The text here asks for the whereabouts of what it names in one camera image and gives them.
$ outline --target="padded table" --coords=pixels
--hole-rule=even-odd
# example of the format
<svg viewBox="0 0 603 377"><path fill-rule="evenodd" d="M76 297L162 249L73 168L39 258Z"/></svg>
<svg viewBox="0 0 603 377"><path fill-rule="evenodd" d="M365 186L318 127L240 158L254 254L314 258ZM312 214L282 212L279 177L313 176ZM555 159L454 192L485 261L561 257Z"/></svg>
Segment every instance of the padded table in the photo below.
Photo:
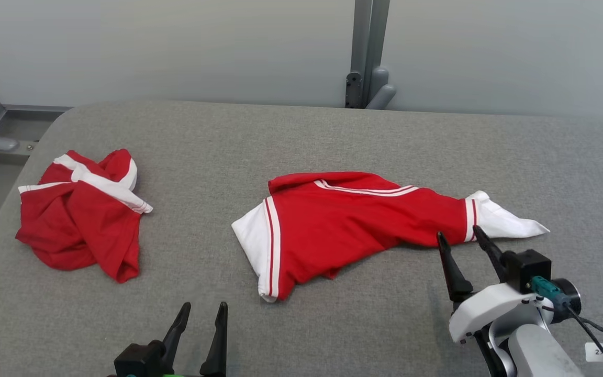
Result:
<svg viewBox="0 0 603 377"><path fill-rule="evenodd" d="M53 270L14 236L20 198L0 211L0 375L108 375L130 343L161 339L185 301L192 312L175 361L198 374L220 301L229 305L228 375L488 375L475 342L454 344L437 250L401 246L258 297L230 224L302 171L364 170L464 197L486 191L550 234L499 239L533 248L582 294L603 325L603 123L505 115L129 101L77 107L48 129L17 180L36 184L67 150L100 160L127 148L141 219L141 274L118 284L94 265ZM476 289L498 282L476 243L454 248ZM567 320L551 331L588 375L589 341Z"/></svg>

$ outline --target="clothing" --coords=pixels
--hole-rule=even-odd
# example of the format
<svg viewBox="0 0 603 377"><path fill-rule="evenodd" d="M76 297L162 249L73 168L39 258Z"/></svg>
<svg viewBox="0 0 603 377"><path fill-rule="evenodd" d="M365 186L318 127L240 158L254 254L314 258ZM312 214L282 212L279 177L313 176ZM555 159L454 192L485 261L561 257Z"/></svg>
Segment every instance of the clothing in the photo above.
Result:
<svg viewBox="0 0 603 377"><path fill-rule="evenodd" d="M49 267L99 263L117 282L139 275L139 221L153 207L132 193L137 167L127 150L96 164L74 151L56 158L36 185L20 186L20 229Z"/></svg>
<svg viewBox="0 0 603 377"><path fill-rule="evenodd" d="M366 172L289 174L270 181L269 190L271 196L232 224L268 302L285 300L295 284L314 277L333 279L345 265L401 242L435 247L439 231L450 244L473 240L473 225L493 238L549 231L483 191L456 199Z"/></svg>

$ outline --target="teal connector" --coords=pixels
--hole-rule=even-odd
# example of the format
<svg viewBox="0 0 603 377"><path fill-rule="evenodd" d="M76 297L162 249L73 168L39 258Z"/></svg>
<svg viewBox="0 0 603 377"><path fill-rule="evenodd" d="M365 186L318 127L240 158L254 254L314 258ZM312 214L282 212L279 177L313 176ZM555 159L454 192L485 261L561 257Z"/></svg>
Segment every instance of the teal connector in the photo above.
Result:
<svg viewBox="0 0 603 377"><path fill-rule="evenodd" d="M529 284L531 285L530 289L534 293L548 298L553 302L553 306L555 307L564 306L564 303L570 305L572 302L569 296L563 293L560 288L542 276L534 276Z"/></svg>

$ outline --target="metal pole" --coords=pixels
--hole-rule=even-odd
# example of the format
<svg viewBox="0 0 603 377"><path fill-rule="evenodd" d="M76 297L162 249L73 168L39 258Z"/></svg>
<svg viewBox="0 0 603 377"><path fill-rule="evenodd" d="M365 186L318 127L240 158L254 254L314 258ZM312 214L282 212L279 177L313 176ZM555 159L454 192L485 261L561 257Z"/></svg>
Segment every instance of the metal pole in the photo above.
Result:
<svg viewBox="0 0 603 377"><path fill-rule="evenodd" d="M369 44L369 22L371 22L371 0L355 0L350 73L345 77L345 107L350 109L364 107L362 78L366 63L366 46Z"/></svg>
<svg viewBox="0 0 603 377"><path fill-rule="evenodd" d="M366 48L364 74L362 75L362 101L360 107L366 107L369 98L371 74L375 67L381 65L383 55L383 41L385 41L385 26L390 0L373 0L371 4L371 21L369 24L369 41Z"/></svg>

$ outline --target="white trim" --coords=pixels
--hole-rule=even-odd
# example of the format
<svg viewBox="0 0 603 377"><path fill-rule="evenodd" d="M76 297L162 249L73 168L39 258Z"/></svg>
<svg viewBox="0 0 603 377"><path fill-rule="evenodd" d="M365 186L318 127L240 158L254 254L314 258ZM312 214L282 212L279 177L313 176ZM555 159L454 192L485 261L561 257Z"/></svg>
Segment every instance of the white trim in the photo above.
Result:
<svg viewBox="0 0 603 377"><path fill-rule="evenodd" d="M53 186L57 186L58 184L65 184L65 183L71 183L71 182L52 182L52 183L46 183L46 184L27 184L27 186L19 186L17 188L17 190L20 193L26 193L27 191L43 190L43 189L47 189L48 187L53 187Z"/></svg>
<svg viewBox="0 0 603 377"><path fill-rule="evenodd" d="M120 179L120 181L118 183L122 184L122 186L127 187L130 191L134 190L134 188L136 187L137 172L138 172L138 169L136 167L136 163L134 163L133 158L130 158L129 159L129 170L127 170L127 174L125 174L125 176L122 177L122 179Z"/></svg>
<svg viewBox="0 0 603 377"><path fill-rule="evenodd" d="M150 213L153 211L153 207L151 207L151 205L134 195L132 191L129 191L124 186L121 186L118 182L110 181L102 176L98 176L90 172L83 172L81 176L74 182L77 181L83 181L90 186L93 186L120 203L123 203L136 213Z"/></svg>
<svg viewBox="0 0 603 377"><path fill-rule="evenodd" d="M57 164L57 165L62 165L63 167L65 167L69 170L72 170L72 171L78 169L79 167L82 167L83 169L88 170L86 165L83 165L80 162L74 160L68 154L63 154L60 157L57 157L55 160L53 160L52 163Z"/></svg>
<svg viewBox="0 0 603 377"><path fill-rule="evenodd" d="M335 191L343 191L344 193L352 193L352 194L362 194L362 195L374 195L374 196L402 196L413 191L416 191L418 187L415 186L403 186L400 188L395 188L393 190L372 190L368 188L347 188L340 186L331 186L325 180L320 179L314 181L316 186L325 190L335 190Z"/></svg>
<svg viewBox="0 0 603 377"><path fill-rule="evenodd" d="M53 164L59 164L72 170L72 182L86 182L90 186L123 203L136 213L150 213L153 210L153 207L134 195L130 189L130 187L133 189L136 184L137 167L133 159L129 160L129 171L120 182L113 182L110 179L92 173L86 165L79 163L67 154L57 157L53 160Z"/></svg>
<svg viewBox="0 0 603 377"><path fill-rule="evenodd" d="M273 203L273 197L269 196L266 198L266 203L269 205L269 212L271 215L271 227L273 228L273 234L271 240L273 241L273 266L271 267L271 294L272 298L278 298L278 278L280 277L281 271L281 224L278 222L278 212L276 211L276 205Z"/></svg>
<svg viewBox="0 0 603 377"><path fill-rule="evenodd" d="M464 236L464 241L469 242L474 238L474 200L466 198L464 200L464 207L466 210L466 218L467 218L467 232L466 236Z"/></svg>
<svg viewBox="0 0 603 377"><path fill-rule="evenodd" d="M276 298L269 296L272 237L270 220L266 212L266 199L241 219L232 223L232 230L237 235L248 262L258 275L259 296L264 301L273 303Z"/></svg>
<svg viewBox="0 0 603 377"><path fill-rule="evenodd" d="M467 201L476 205L476 224L491 238L527 238L550 233L535 220L521 219L508 212L483 191L476 191L467 196Z"/></svg>

